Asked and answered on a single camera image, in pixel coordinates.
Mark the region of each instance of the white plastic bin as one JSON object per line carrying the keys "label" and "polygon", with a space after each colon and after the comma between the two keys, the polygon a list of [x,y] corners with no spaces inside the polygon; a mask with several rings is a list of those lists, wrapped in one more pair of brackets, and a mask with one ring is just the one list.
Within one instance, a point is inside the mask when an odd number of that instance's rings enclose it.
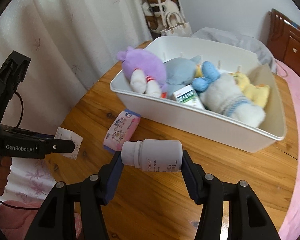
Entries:
{"label": "white plastic bin", "polygon": [[223,43],[185,37],[160,37],[145,49],[163,62],[180,56],[190,59],[201,55],[202,61],[211,61],[215,66],[221,60],[221,69],[230,72],[236,72],[240,66],[240,71],[248,75],[252,84],[267,84],[271,87],[265,107],[266,119],[259,128],[253,128],[209,110],[138,94],[131,91],[121,71],[111,81],[110,88],[131,111],[144,118],[251,153],[284,139],[287,128],[278,87],[269,66],[261,65],[255,53]]}

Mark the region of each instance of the blue plush toy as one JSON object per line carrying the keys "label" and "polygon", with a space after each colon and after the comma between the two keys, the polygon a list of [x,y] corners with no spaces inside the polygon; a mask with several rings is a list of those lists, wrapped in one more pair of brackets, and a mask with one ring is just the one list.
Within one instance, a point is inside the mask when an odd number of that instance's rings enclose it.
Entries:
{"label": "blue plush toy", "polygon": [[164,65],[167,70],[167,98],[171,99],[173,92],[191,84],[198,69],[200,70],[200,56],[192,59],[177,57]]}
{"label": "blue plush toy", "polygon": [[209,85],[220,77],[219,71],[209,61],[203,62],[201,68],[203,77],[195,78],[192,81],[192,87],[198,93],[205,92]]}

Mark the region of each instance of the white curtain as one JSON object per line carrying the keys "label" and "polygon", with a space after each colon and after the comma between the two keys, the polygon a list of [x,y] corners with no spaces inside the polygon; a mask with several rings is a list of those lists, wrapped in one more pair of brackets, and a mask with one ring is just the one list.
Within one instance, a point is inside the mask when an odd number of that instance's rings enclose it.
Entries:
{"label": "white curtain", "polygon": [[[0,67],[13,50],[32,59],[18,87],[24,101],[21,128],[54,134],[71,108],[115,64],[119,50],[151,39],[140,3],[13,0],[8,5],[0,17]],[[2,123],[15,126],[20,111],[19,99],[14,96]],[[54,180],[38,171],[41,164],[14,160],[2,199],[22,199],[15,193],[27,190],[27,184],[21,182],[26,174],[30,180],[43,180],[39,183],[45,188],[42,194],[39,189],[37,194],[29,192],[43,199]]]}

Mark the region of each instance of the bottle cap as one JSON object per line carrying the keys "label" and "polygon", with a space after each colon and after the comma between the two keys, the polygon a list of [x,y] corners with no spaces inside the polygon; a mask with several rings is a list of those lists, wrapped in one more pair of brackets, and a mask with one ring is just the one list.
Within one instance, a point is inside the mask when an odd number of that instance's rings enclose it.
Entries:
{"label": "bottle cap", "polygon": [[134,165],[136,142],[124,142],[121,150],[121,160],[124,165]]}

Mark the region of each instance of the gray cloth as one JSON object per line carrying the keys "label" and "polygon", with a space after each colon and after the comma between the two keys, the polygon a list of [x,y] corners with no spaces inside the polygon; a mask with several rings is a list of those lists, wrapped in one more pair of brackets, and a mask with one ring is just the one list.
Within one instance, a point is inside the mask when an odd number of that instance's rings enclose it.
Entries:
{"label": "gray cloth", "polygon": [[258,41],[255,38],[242,35],[240,33],[231,33],[214,28],[202,28],[194,33],[192,37],[226,43],[238,48],[252,51],[257,54],[261,64],[269,64],[271,71],[276,73],[277,64],[272,53],[261,41]]}

